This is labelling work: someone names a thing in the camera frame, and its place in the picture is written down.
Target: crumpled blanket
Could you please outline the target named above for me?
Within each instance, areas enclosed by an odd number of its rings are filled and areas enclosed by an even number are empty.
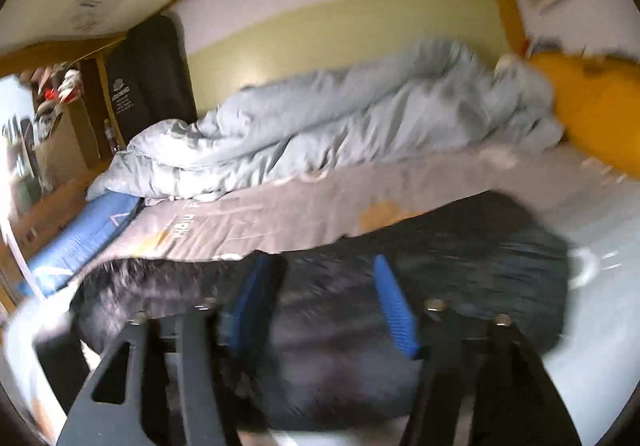
[[[465,44],[436,38],[346,70],[246,88],[187,125],[135,136],[89,187],[148,199],[216,200],[320,169],[450,151],[496,138],[540,151],[559,142],[554,92],[515,58],[490,72]]]

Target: bright light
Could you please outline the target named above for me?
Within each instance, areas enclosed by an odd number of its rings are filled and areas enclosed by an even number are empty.
[[[8,219],[11,209],[11,184],[9,164],[6,159],[7,147],[6,139],[0,135],[0,219]]]

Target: orange pillow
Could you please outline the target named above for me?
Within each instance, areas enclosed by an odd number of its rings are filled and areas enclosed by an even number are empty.
[[[640,178],[640,65],[558,53],[535,54],[529,63],[555,86],[569,140]]]

